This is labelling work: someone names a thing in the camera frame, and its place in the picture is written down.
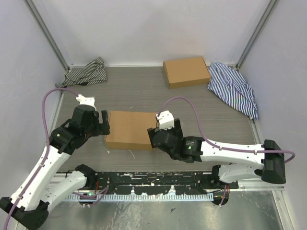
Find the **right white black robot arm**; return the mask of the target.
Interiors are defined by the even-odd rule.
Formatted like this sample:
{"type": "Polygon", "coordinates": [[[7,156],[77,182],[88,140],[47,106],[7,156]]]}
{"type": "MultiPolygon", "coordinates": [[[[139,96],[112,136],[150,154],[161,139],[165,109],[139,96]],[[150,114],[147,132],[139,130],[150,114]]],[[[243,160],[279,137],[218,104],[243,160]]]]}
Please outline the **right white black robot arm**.
{"type": "Polygon", "coordinates": [[[263,144],[238,145],[215,142],[202,137],[184,137],[179,119],[169,129],[147,130],[152,148],[167,153],[171,159],[186,163],[217,161],[212,167],[211,183],[216,189],[238,180],[260,178],[271,184],[285,184],[284,153],[273,140],[263,144]]]}

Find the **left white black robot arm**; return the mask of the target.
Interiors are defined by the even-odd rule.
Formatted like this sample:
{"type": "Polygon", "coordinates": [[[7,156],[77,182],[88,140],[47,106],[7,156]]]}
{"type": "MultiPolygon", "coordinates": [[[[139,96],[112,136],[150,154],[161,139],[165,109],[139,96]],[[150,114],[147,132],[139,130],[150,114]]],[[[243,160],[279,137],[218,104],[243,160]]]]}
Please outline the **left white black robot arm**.
{"type": "Polygon", "coordinates": [[[29,230],[39,229],[52,209],[80,188],[96,186],[96,172],[81,164],[53,189],[47,186],[62,164],[89,138],[109,135],[108,112],[79,105],[72,117],[51,132],[41,159],[24,183],[10,197],[2,197],[0,208],[29,230]]]}

